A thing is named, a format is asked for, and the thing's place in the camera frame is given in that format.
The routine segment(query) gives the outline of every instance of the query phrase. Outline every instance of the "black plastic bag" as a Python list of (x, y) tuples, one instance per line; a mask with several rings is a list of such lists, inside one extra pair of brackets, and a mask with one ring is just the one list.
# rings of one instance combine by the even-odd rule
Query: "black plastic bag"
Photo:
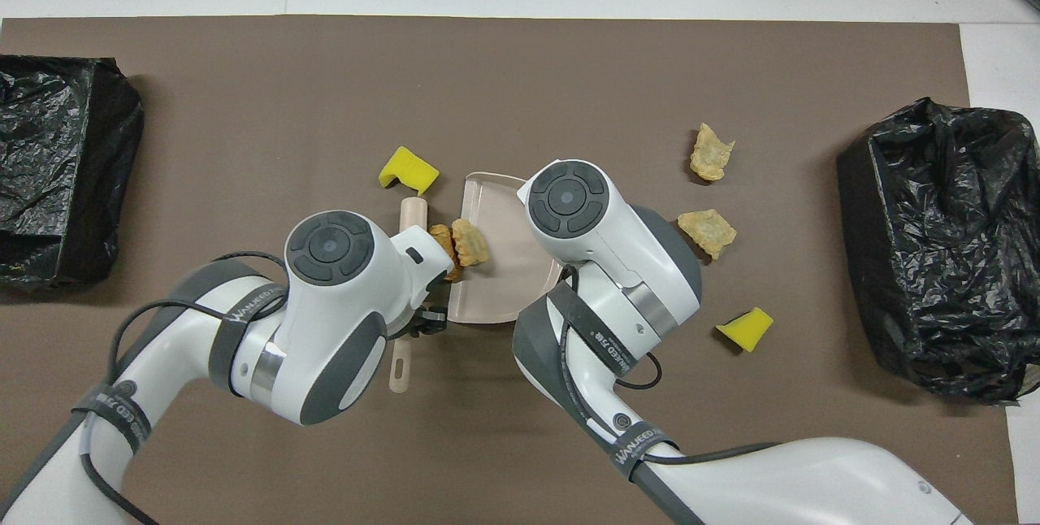
[(0, 285), (108, 277), (144, 119), (114, 59), (0, 55)]
[(1025, 117), (917, 100), (838, 156), (838, 188), (878, 363), (983, 403), (1035, 389), (1040, 165)]

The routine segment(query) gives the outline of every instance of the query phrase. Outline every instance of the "yellow sponge piece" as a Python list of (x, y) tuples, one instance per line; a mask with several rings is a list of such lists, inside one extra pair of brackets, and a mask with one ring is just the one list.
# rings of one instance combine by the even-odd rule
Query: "yellow sponge piece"
[(740, 348), (751, 351), (754, 350), (755, 344), (758, 344), (758, 340), (762, 339), (765, 330), (770, 330), (770, 325), (773, 325), (773, 318), (755, 307), (754, 310), (740, 315), (736, 320), (716, 327), (719, 329), (720, 333), (728, 336), (729, 340), (739, 344)]
[(383, 165), (383, 170), (380, 172), (380, 185), (386, 188), (387, 185), (393, 184), (394, 180), (400, 180), (401, 184), (422, 194), (440, 174), (434, 165), (408, 151), (408, 147), (398, 147), (390, 156), (390, 161), (387, 165)]

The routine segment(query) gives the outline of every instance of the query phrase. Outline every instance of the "brown tabletop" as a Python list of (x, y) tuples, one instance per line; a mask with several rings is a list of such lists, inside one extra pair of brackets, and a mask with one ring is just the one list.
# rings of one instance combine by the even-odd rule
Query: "brown tabletop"
[[(472, 170), (583, 158), (629, 203), (670, 220), (713, 207), (738, 230), (703, 269), (700, 313), (657, 347), (661, 384), (622, 394), (687, 453), (861, 439), (977, 522), (1015, 520), (1004, 412), (943, 403), (876, 365), (838, 217), (835, 156), (858, 132), (920, 96), (966, 106), (955, 25), (7, 19), (0, 51), (114, 56), (147, 114), (111, 278), (0, 298), (4, 490), (102, 375), (120, 320), (186, 270), (279, 252), (317, 210), (393, 232), (409, 189), (376, 174), (406, 145), (441, 169), (432, 222), (457, 216)], [(701, 122), (736, 140), (710, 185), (685, 168)], [(776, 323), (736, 356), (713, 324), (755, 306)], [(348, 413), (308, 428), (197, 382), (125, 492), (171, 523), (666, 522), (527, 384), (509, 325), (423, 337), (412, 373), (394, 395), (381, 369)]]

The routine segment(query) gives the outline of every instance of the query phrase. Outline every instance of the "brown chip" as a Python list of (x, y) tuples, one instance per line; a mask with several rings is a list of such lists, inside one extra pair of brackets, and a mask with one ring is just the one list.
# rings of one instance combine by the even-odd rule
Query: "brown chip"
[(722, 168), (729, 162), (733, 143), (735, 140), (729, 145), (722, 142), (708, 125), (701, 123), (697, 143), (694, 143), (694, 154), (690, 156), (690, 168), (706, 181), (722, 180), (726, 176)]
[(488, 243), (484, 241), (479, 230), (465, 218), (451, 222), (451, 239), (456, 242), (459, 263), (462, 266), (474, 266), (488, 262)]
[(435, 225), (430, 228), (430, 236), (437, 240), (437, 243), (441, 244), (442, 250), (450, 256), (451, 261), (456, 263), (454, 269), (450, 270), (447, 275), (444, 277), (445, 281), (458, 281), (462, 277), (462, 267), (459, 265), (459, 256), (454, 252), (454, 246), (451, 242), (451, 229), (448, 229), (443, 225)]
[(679, 229), (712, 259), (718, 259), (722, 247), (732, 243), (736, 237), (736, 230), (714, 209), (679, 214)]

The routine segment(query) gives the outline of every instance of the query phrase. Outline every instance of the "white robotic arm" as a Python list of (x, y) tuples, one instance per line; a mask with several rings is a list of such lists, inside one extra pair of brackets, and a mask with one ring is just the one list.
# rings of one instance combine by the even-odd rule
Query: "white robotic arm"
[(863, 442), (815, 439), (683, 456), (614, 387), (698, 310), (701, 281), (690, 247), (658, 214), (625, 203), (592, 163), (549, 163), (518, 195), (536, 238), (572, 274), (520, 314), (517, 364), (673, 521), (969, 523), (895, 455)]
[(387, 237), (344, 210), (301, 221), (285, 261), (285, 307), (278, 298), (286, 288), (234, 259), (182, 280), (170, 298), (208, 313), (159, 310), (0, 505), (3, 523), (123, 523), (124, 509), (87, 477), (82, 455), (118, 490), (151, 427), (197, 378), (300, 424), (339, 414), (368, 385), (386, 341), (406, 330), (427, 287), (453, 266), (418, 226)]

